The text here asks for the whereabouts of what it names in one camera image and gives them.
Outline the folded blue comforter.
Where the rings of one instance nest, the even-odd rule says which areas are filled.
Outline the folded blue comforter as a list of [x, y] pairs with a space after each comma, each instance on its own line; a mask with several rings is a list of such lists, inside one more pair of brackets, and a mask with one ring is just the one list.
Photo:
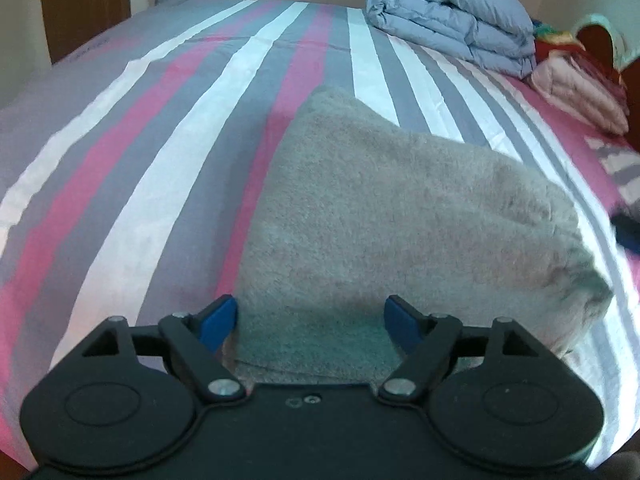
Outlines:
[[534, 24], [518, 0], [367, 0], [386, 34], [523, 79], [536, 67]]

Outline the grey fleece pants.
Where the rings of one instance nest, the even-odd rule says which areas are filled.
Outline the grey fleece pants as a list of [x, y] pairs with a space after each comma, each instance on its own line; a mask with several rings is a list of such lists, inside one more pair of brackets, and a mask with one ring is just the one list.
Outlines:
[[253, 382], [380, 382], [402, 359], [383, 322], [392, 295], [472, 326], [513, 318], [558, 356], [613, 298], [541, 172], [318, 88], [250, 222], [229, 362]]

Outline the folded pink blanket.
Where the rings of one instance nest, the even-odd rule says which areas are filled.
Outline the folded pink blanket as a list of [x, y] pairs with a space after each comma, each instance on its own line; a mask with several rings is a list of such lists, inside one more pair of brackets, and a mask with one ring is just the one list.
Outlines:
[[551, 55], [528, 77], [548, 103], [612, 136], [629, 131], [626, 90], [575, 53]]

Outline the striped pink grey bed sheet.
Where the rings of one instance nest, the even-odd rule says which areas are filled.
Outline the striped pink grey bed sheet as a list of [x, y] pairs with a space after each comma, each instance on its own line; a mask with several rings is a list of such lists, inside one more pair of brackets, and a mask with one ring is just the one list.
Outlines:
[[590, 460], [638, 430], [639, 263], [615, 244], [620, 196], [596, 130], [525, 82], [388, 36], [357, 9], [186, 0], [97, 36], [2, 110], [4, 454], [34, 466], [24, 396], [104, 318], [154, 323], [229, 291], [273, 152], [319, 84], [565, 188], [615, 292], [568, 357], [605, 410]]

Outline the colourful folded clothes pile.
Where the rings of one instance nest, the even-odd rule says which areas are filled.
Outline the colourful folded clothes pile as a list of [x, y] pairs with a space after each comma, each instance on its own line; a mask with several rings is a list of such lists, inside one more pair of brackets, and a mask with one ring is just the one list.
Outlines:
[[613, 88], [629, 107], [639, 103], [639, 45], [633, 46], [603, 14], [587, 14], [570, 30], [534, 21], [536, 61], [577, 56], [580, 66]]

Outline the striped pillow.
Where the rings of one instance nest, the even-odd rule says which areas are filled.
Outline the striped pillow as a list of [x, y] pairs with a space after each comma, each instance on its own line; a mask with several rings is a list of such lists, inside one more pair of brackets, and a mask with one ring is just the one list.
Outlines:
[[637, 206], [640, 198], [640, 157], [630, 148], [586, 137], [605, 172], [612, 178], [620, 196], [629, 206]]

